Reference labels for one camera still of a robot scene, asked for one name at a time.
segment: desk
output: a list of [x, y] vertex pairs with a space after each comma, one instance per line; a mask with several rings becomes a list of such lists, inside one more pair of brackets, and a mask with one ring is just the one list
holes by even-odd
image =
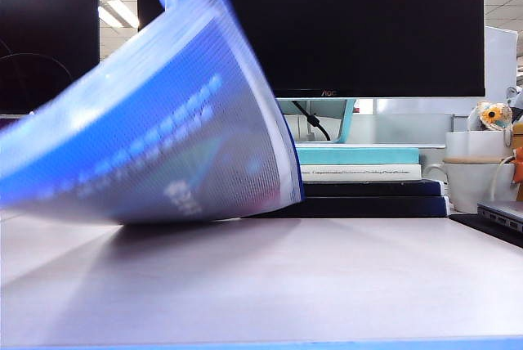
[[3, 346], [523, 334], [523, 249], [446, 218], [1, 230]]

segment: plush toy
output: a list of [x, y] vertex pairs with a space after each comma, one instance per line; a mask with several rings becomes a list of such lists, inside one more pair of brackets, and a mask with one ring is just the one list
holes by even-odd
[[469, 131], [511, 131], [512, 110], [505, 103], [480, 101], [468, 116]]

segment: book spine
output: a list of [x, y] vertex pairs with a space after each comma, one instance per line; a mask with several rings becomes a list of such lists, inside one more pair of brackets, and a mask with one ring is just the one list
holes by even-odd
[[301, 164], [419, 164], [416, 148], [298, 147]]
[[443, 196], [439, 181], [305, 182], [307, 197]]
[[419, 181], [419, 164], [303, 164], [302, 179], [308, 181]]
[[257, 218], [443, 218], [446, 196], [312, 197]]

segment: mug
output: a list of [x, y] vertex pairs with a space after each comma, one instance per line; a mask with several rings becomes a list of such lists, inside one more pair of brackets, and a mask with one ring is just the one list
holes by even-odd
[[446, 157], [498, 157], [512, 155], [509, 131], [447, 132], [445, 135]]
[[[490, 200], [489, 189], [499, 164], [429, 164], [445, 173], [449, 182], [449, 197], [454, 209], [461, 213], [477, 213], [477, 204]], [[494, 199], [516, 201], [519, 184], [512, 183], [514, 164], [502, 164], [494, 186]]]

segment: laptop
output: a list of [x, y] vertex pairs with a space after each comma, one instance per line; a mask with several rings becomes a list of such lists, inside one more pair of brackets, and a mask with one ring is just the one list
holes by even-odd
[[523, 201], [487, 201], [477, 205], [480, 217], [523, 233]]

